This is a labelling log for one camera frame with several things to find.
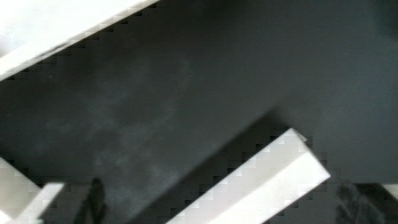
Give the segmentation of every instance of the white beam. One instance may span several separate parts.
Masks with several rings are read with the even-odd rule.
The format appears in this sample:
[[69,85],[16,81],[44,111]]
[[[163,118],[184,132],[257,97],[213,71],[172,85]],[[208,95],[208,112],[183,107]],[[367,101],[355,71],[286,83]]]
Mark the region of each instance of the white beam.
[[261,224],[328,177],[289,129],[167,224]]

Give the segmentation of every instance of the dark surface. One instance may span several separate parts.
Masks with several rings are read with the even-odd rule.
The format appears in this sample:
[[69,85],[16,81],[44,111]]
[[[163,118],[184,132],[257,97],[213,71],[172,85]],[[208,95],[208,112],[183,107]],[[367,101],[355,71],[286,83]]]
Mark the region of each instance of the dark surface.
[[167,192],[270,113],[334,175],[272,223],[334,222],[339,179],[398,182],[385,4],[165,0],[0,83],[0,155],[35,182],[103,179],[108,223],[174,206]]

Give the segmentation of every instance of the dark gray ceiling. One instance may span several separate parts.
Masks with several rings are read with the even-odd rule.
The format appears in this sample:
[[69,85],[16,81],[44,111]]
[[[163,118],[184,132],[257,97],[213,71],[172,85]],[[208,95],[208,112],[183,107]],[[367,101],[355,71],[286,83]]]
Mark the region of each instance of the dark gray ceiling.
[[0,83],[0,155],[35,182],[101,177],[108,223],[161,223],[273,127],[334,178],[272,223],[334,223],[339,180],[398,182],[392,4],[165,0]]

